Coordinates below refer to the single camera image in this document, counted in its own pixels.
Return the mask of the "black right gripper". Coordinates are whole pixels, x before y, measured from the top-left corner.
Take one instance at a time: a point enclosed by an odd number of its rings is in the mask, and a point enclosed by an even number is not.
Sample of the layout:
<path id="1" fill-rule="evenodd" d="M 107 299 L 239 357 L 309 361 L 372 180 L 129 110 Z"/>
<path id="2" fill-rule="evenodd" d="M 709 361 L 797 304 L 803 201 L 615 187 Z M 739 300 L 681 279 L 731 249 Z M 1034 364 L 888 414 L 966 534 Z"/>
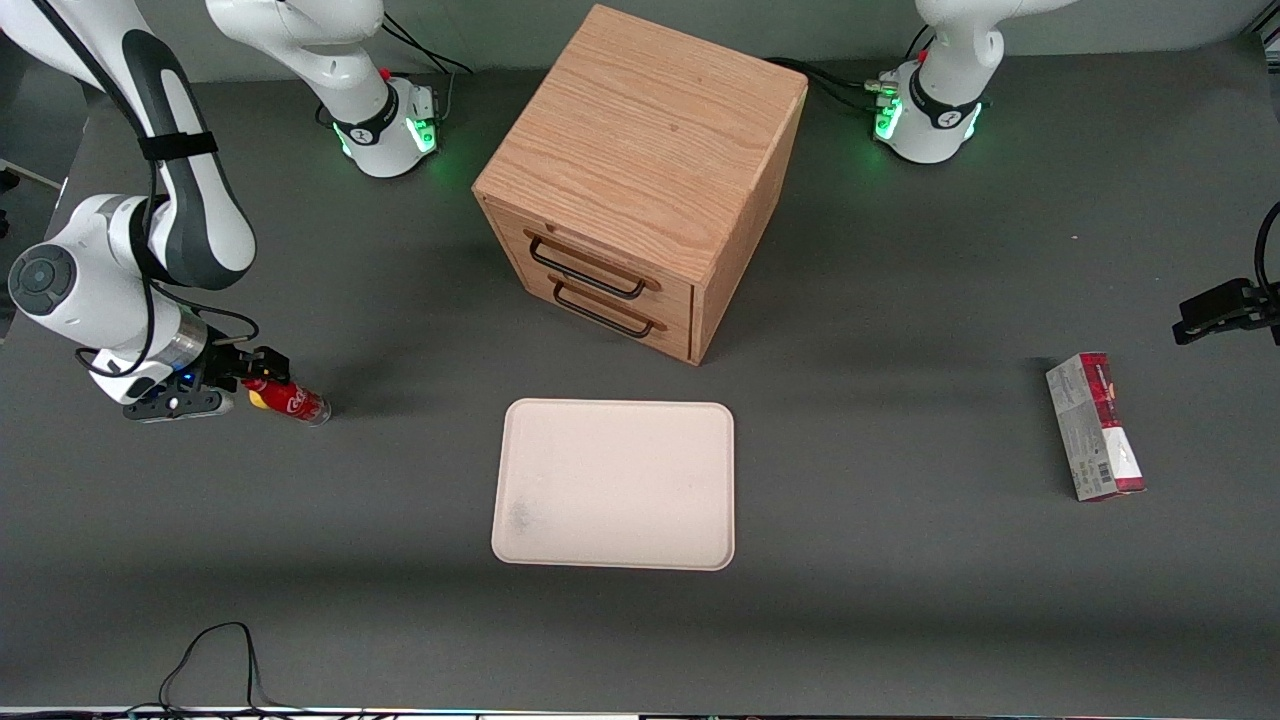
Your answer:
<path id="1" fill-rule="evenodd" d="M 253 379 L 289 383 L 291 360 L 268 346 L 250 351 L 230 342 L 210 345 L 198 360 L 201 389 L 223 389 L 234 395 L 241 388 L 248 388 Z"/>

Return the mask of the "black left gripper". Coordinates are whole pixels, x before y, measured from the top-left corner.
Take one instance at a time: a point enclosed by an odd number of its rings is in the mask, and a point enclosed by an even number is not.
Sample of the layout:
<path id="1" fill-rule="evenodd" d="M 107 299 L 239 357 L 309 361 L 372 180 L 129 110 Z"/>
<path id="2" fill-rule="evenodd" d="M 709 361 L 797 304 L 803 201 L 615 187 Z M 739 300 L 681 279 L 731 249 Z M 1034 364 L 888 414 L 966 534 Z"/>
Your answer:
<path id="1" fill-rule="evenodd" d="M 1230 279 L 1183 301 L 1180 314 L 1181 319 L 1172 325 L 1178 346 L 1236 329 L 1268 329 L 1274 343 L 1280 345 L 1279 283 Z"/>

